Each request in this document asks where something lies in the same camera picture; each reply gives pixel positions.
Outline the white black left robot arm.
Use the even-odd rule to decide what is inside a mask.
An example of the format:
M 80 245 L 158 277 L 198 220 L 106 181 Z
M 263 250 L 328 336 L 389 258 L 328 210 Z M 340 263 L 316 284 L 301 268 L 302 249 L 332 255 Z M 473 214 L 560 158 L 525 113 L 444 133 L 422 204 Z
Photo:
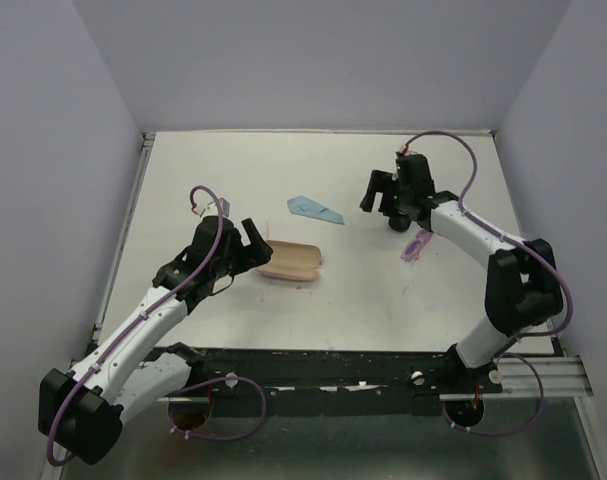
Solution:
M 52 369 L 42 379 L 38 428 L 47 437 L 48 463 L 60 467 L 79 458 L 95 464 L 115 445 L 124 424 L 157 399 L 217 384 L 175 351 L 162 353 L 146 372 L 139 366 L 159 340 L 218 294 L 218 280 L 235 279 L 271 256 L 251 219 L 236 228 L 220 216 L 203 218 L 191 244 L 158 270 L 121 325 L 69 371 Z

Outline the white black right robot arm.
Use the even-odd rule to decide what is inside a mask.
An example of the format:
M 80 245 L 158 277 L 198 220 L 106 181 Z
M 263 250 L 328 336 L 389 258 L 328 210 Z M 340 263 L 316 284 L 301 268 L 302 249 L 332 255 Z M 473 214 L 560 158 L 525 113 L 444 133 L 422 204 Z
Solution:
M 393 172 L 372 171 L 360 208 L 372 211 L 378 194 L 378 211 L 392 230 L 405 232 L 416 223 L 453 243 L 486 271 L 485 316 L 453 345 L 455 360 L 442 370 L 450 389 L 468 390 L 479 380 L 478 368 L 562 311 L 551 245 L 542 239 L 513 237 L 475 217 L 454 193 L 438 192 L 425 156 L 401 156 Z

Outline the pink glasses case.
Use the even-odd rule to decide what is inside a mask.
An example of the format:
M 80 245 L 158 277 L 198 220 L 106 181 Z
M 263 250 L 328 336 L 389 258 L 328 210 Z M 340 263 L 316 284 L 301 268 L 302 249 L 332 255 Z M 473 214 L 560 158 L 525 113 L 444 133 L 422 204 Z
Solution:
M 257 268 L 261 275 L 297 282 L 312 282 L 318 278 L 322 255 L 317 246 L 278 240 L 268 240 L 267 245 L 273 253 L 267 264 Z

